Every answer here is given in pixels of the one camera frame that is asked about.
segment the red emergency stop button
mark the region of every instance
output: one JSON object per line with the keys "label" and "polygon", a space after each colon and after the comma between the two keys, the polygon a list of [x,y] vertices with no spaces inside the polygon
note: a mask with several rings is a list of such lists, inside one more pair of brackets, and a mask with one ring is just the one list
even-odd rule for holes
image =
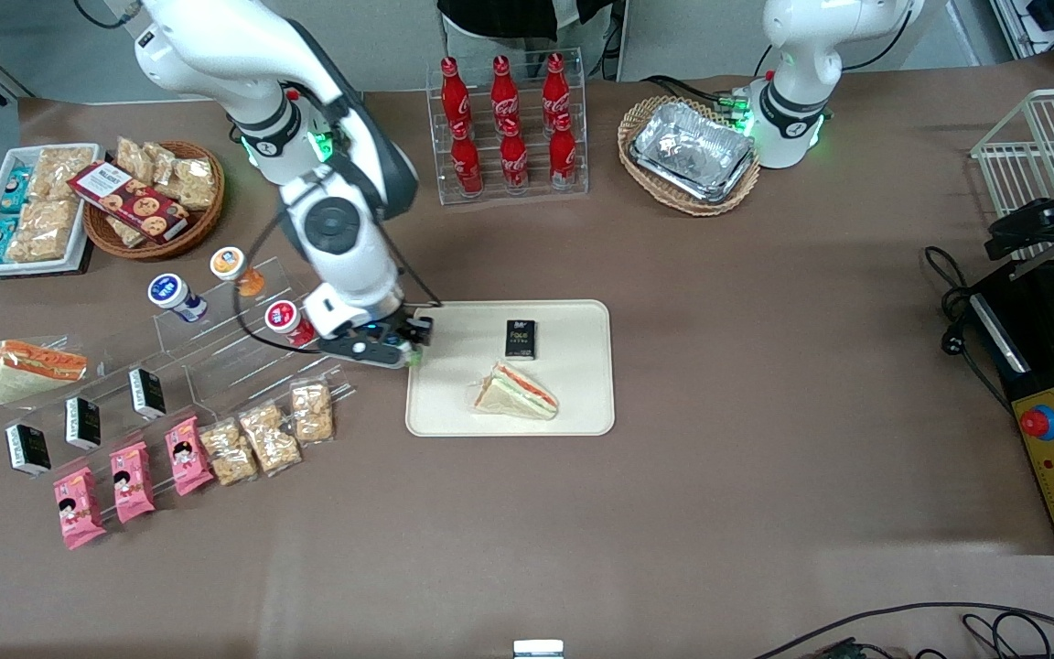
{"label": "red emergency stop button", "polygon": [[1047,405],[1036,405],[1021,413],[1019,428],[1030,437],[1045,442],[1054,440],[1054,410]]}

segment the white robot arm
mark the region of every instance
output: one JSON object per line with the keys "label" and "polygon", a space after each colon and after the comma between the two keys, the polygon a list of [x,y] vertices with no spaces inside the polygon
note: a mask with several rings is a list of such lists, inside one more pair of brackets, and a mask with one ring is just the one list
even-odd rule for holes
{"label": "white robot arm", "polygon": [[843,62],[837,43],[896,32],[921,12],[924,0],[766,0],[762,28],[780,51],[774,78],[750,83],[759,163],[786,168],[801,161],[820,128]]}
{"label": "white robot arm", "polygon": [[[264,175],[280,185],[295,241],[323,279],[304,302],[321,350],[405,364],[412,346],[427,341],[428,326],[403,311],[379,222],[412,205],[417,175],[409,158],[304,26],[258,0],[145,0],[145,8],[152,25],[135,43],[142,70],[160,86],[222,104],[264,155],[256,158]],[[280,82],[300,89],[330,125],[340,127],[350,156],[319,162]]]}

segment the pink snack package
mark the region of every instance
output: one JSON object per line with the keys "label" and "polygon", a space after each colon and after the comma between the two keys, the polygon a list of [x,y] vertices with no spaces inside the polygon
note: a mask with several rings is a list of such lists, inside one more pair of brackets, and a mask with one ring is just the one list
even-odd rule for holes
{"label": "pink snack package", "polygon": [[210,472],[210,463],[206,460],[206,451],[198,443],[198,418],[191,416],[174,426],[164,434],[164,446],[169,449],[169,458],[173,463],[173,487],[179,496],[200,488],[214,480]]}
{"label": "pink snack package", "polygon": [[59,505],[59,530],[63,532],[63,544],[67,549],[76,549],[91,539],[104,534],[100,522],[100,505],[96,503],[96,479],[91,468],[64,476],[55,482],[55,501]]}
{"label": "pink snack package", "polygon": [[113,493],[116,516],[121,524],[142,512],[157,510],[154,505],[154,483],[149,479],[149,453],[145,442],[109,456],[113,464]]}

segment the white tray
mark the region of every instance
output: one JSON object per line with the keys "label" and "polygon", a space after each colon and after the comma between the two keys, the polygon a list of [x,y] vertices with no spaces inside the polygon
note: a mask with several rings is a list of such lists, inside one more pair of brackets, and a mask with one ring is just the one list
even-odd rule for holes
{"label": "white tray", "polygon": [[[406,426],[422,438],[603,434],[616,422],[612,341],[597,301],[447,303],[418,309],[433,318],[433,342],[410,368]],[[551,421],[475,413],[471,385],[503,358],[507,321],[534,321],[536,358],[515,368],[560,402]]]}
{"label": "white tray", "polygon": [[[35,167],[38,162],[38,153],[47,147],[89,147],[93,150],[93,161],[99,161],[104,157],[104,148],[92,142],[73,142],[73,144],[47,144],[45,147],[20,147],[7,151],[3,158],[3,167],[0,168],[0,201],[3,200],[3,189],[7,185],[7,176],[17,163],[24,163],[26,167]],[[67,247],[63,250],[63,258],[56,260],[41,260],[37,263],[3,263],[0,264],[0,276],[20,276],[34,274],[59,274],[59,272],[72,272],[79,270],[80,259],[84,255],[84,247],[87,244],[87,234],[84,231],[84,200],[79,199],[76,206],[76,217],[72,225],[72,233],[67,236]]]}

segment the wicker basket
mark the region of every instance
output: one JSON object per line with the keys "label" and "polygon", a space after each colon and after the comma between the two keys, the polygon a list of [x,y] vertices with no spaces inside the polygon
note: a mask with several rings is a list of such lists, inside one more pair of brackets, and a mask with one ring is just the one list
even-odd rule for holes
{"label": "wicker basket", "polygon": [[190,228],[184,230],[180,236],[163,244],[155,246],[154,243],[145,241],[137,247],[125,247],[121,237],[108,224],[108,216],[100,209],[93,205],[84,205],[84,230],[87,230],[87,237],[96,244],[100,250],[113,254],[114,257],[121,257],[135,260],[161,260],[178,257],[200,246],[206,236],[214,230],[218,224],[218,216],[222,213],[222,196],[226,194],[226,175],[222,174],[222,166],[210,151],[202,149],[193,142],[160,142],[164,149],[172,151],[173,155],[179,158],[208,158],[211,171],[214,172],[214,183],[217,190],[214,191],[214,203],[203,212],[190,213]]}
{"label": "wicker basket", "polygon": [[670,103],[675,100],[684,101],[684,103],[689,104],[690,108],[702,114],[703,117],[710,118],[713,121],[719,121],[719,123],[723,121],[723,116],[699,103],[697,100],[678,99],[675,96],[656,96],[652,99],[642,100],[624,114],[620,128],[616,130],[616,150],[618,150],[621,163],[623,163],[628,174],[637,180],[637,183],[641,185],[641,188],[644,188],[649,195],[652,195],[655,199],[668,206],[670,209],[677,209],[680,212],[691,214],[691,216],[696,217],[709,217],[728,212],[728,210],[735,208],[735,206],[739,205],[739,201],[747,196],[747,193],[750,192],[750,189],[759,180],[758,158],[756,158],[756,162],[750,163],[743,178],[739,179],[739,182],[735,185],[735,189],[733,189],[729,196],[721,205],[707,205],[700,199],[695,199],[688,192],[682,191],[681,188],[676,187],[669,180],[665,180],[647,169],[637,167],[637,163],[632,162],[631,158],[628,158],[628,144],[630,144],[633,137],[637,137],[637,134],[641,133],[641,129],[644,129],[645,124],[648,123],[649,118],[653,116],[653,110],[657,110],[658,105]]}

